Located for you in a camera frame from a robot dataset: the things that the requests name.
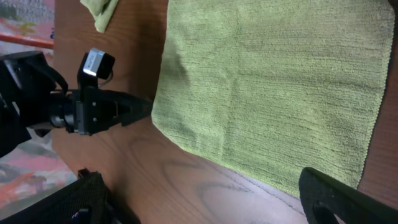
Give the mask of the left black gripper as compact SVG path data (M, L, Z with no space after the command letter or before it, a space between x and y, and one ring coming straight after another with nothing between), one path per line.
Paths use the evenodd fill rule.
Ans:
M86 87L73 90L73 131L93 135L121 123L135 123L149 116L153 103L136 96Z

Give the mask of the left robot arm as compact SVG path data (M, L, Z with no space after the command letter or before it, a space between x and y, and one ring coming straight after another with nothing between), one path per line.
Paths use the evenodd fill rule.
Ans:
M149 116L153 104L128 93L104 90L98 82L113 78L115 58L92 48L84 54L78 87L68 83L41 51L1 57L1 155L31 139L29 130L44 137L53 129L93 135Z

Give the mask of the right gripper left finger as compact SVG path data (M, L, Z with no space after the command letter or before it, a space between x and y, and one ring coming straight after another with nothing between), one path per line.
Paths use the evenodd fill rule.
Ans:
M129 208L120 205L99 172L78 171L78 180L43 200L1 220L2 224L139 223Z

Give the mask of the green microfiber cloth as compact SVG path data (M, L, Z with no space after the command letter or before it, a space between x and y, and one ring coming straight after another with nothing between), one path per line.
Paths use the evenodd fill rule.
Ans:
M376 0L171 0L152 122L184 151L299 196L303 168L357 187L394 10Z

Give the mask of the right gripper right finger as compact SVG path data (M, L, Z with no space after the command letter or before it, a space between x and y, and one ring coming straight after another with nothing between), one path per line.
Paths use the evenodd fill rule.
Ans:
M397 223L397 210L312 167L302 170L298 186L309 223Z

